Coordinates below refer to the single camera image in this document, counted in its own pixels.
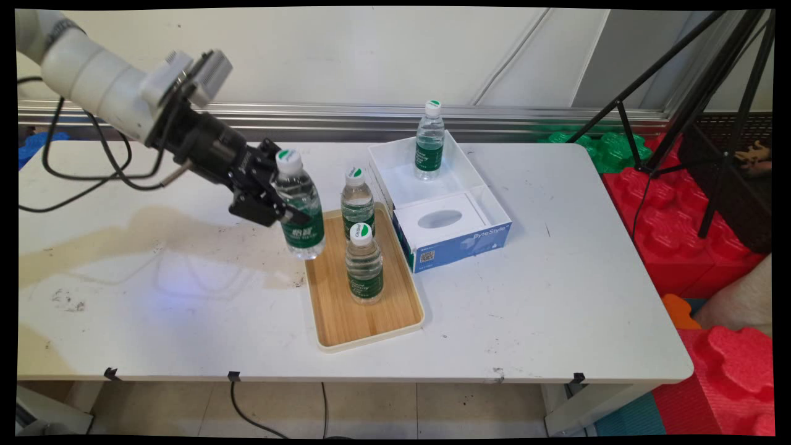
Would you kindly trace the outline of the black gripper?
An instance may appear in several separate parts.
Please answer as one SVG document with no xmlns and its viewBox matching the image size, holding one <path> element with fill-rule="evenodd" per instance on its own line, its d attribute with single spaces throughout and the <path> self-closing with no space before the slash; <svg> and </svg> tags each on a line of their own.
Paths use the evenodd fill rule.
<svg viewBox="0 0 791 445">
<path fill-rule="evenodd" d="M 189 104 L 170 104 L 156 118 L 147 146 L 166 150 L 179 168 L 158 185 L 166 188 L 192 171 L 215 185 L 232 188 L 229 213 L 261 226 L 276 222 L 305 225 L 311 217 L 288 205 L 270 186 L 279 174 L 282 151 L 270 138 L 249 146 L 245 137 L 210 113 Z M 259 194 L 243 188 L 266 186 Z"/>
</svg>

